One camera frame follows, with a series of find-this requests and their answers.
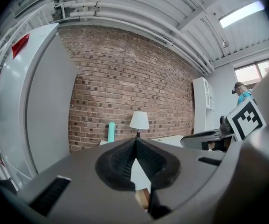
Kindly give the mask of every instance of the person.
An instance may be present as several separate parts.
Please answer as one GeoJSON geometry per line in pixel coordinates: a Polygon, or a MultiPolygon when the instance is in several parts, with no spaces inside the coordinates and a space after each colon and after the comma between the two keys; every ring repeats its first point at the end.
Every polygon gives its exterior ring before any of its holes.
{"type": "Polygon", "coordinates": [[[248,90],[245,85],[242,82],[237,82],[234,86],[234,90],[232,91],[233,94],[237,93],[239,96],[238,98],[238,104],[240,104],[243,100],[245,100],[247,97],[251,96],[251,90],[248,90]]]}

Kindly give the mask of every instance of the white table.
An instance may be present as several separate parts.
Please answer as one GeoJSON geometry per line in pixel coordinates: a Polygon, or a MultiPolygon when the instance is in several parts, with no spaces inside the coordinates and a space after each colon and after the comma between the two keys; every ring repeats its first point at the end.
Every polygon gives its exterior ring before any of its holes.
{"type": "MultiPolygon", "coordinates": [[[[157,141],[157,142],[161,142],[161,143],[165,143],[168,145],[182,147],[181,143],[180,143],[182,138],[183,138],[183,136],[181,136],[181,135],[175,135],[175,136],[171,136],[171,137],[156,138],[156,139],[152,139],[152,140],[157,141]]],[[[100,142],[100,145],[104,145],[107,143],[108,143],[108,141],[102,140],[100,142]]],[[[151,182],[148,179],[148,177],[146,176],[145,172],[143,171],[143,169],[140,166],[137,159],[135,159],[135,161],[132,165],[130,180],[131,180],[131,182],[133,182],[135,184],[135,190],[141,190],[141,189],[148,188],[149,192],[151,192],[151,182]]]]}

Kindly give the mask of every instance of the cap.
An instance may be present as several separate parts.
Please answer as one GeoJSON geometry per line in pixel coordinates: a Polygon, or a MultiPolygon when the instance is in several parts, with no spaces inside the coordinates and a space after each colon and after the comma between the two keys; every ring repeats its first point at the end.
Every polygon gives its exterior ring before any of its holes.
{"type": "Polygon", "coordinates": [[[242,82],[240,81],[236,82],[234,89],[232,90],[232,94],[236,94],[236,89],[242,85],[244,85],[242,82]]]}

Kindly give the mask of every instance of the blue shirt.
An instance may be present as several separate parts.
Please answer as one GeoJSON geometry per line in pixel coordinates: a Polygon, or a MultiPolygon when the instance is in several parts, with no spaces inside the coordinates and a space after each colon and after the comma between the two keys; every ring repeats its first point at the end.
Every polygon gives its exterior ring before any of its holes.
{"type": "Polygon", "coordinates": [[[238,98],[238,104],[240,104],[243,100],[245,100],[247,97],[251,97],[251,90],[247,90],[243,92],[239,98],[238,98]]]}

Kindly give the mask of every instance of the white wall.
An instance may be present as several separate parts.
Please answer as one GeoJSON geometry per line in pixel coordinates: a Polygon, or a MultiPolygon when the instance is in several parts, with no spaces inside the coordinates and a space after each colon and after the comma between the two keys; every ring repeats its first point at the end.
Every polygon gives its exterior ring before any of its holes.
{"type": "Polygon", "coordinates": [[[215,97],[215,128],[220,127],[219,119],[222,115],[228,115],[236,106],[238,96],[232,94],[232,89],[237,82],[235,70],[231,64],[223,65],[215,69],[215,72],[205,77],[213,87],[215,97]]]}

